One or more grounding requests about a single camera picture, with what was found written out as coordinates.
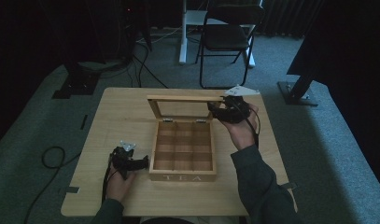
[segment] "wooden box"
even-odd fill
[[[153,181],[214,181],[216,154],[207,102],[220,97],[149,95],[157,119],[149,176]]]

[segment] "hand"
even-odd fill
[[[113,165],[111,165],[110,168],[111,169],[108,178],[106,197],[109,199],[115,199],[122,203],[123,199],[128,194],[128,191],[134,182],[136,174],[131,172],[129,173],[128,178],[124,180],[120,172],[116,172],[117,170]]]
[[[248,104],[251,108],[250,115],[248,116],[248,121],[257,130],[256,113],[259,112],[259,108],[255,105]],[[245,120],[239,123],[229,123],[225,121],[220,121],[230,133],[233,144],[238,150],[245,147],[249,147],[255,144],[255,139],[253,132]]]

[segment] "chair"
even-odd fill
[[[203,83],[204,76],[204,57],[205,56],[236,56],[232,63],[236,63],[242,52],[248,51],[246,58],[246,68],[243,86],[246,82],[247,68],[250,61],[251,50],[253,48],[254,35],[260,26],[264,15],[264,9],[258,5],[232,5],[224,4],[210,7],[204,17],[204,26],[201,33],[201,40],[198,48],[195,63],[201,57],[201,71],[199,83],[204,89],[226,90],[230,87],[210,87]],[[204,54],[204,48],[210,51],[238,51],[237,54]]]

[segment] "box lid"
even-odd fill
[[[211,120],[213,115],[207,103],[218,107],[222,103],[217,96],[148,95],[147,98],[156,119]]]

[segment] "gray carpet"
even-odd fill
[[[380,186],[361,154],[352,133],[331,99],[327,88],[312,83],[318,107],[286,105],[278,81],[296,81],[286,76],[301,40],[290,37],[258,36],[253,49],[256,67],[249,70],[246,87],[260,90],[294,192],[298,213],[305,223],[380,223]],[[146,59],[149,70],[169,88],[200,89],[199,64],[194,64],[197,44],[189,42],[187,64],[178,64],[179,37],[153,43]],[[135,55],[144,60],[146,51],[137,46]],[[243,63],[226,63],[208,58],[205,73],[216,73],[210,84],[240,81]],[[92,69],[108,65],[84,63]],[[0,142],[0,223],[22,223],[37,194],[55,170],[43,166],[41,156],[48,147],[65,149],[65,161],[77,155],[85,142],[103,90],[107,87],[137,87],[135,74],[140,63],[104,72],[93,95],[51,99],[60,89],[66,71],[61,66],[45,78],[20,117]],[[141,84],[163,88],[145,68]],[[84,116],[88,119],[82,125]],[[49,165],[61,159],[57,150],[46,158]],[[91,217],[63,217],[60,208],[77,160],[64,166],[35,203],[28,223],[88,223]]]

